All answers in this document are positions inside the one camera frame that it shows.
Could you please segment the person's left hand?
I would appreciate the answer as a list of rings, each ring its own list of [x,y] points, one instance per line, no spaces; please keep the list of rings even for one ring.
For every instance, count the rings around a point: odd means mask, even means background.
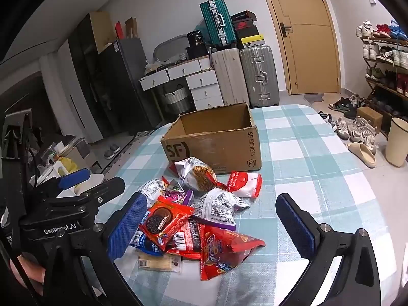
[[[25,274],[30,279],[30,282],[32,283],[32,286],[34,287],[35,291],[40,296],[42,296],[44,290],[44,277],[46,270],[43,267],[39,266],[37,263],[32,262],[23,256],[18,256],[17,259],[19,260],[23,270],[25,271]],[[12,272],[15,278],[18,280],[18,282],[23,287],[26,288],[26,284],[24,283],[20,273],[17,271],[17,268],[15,267],[14,263],[11,260],[10,268],[12,269]]]

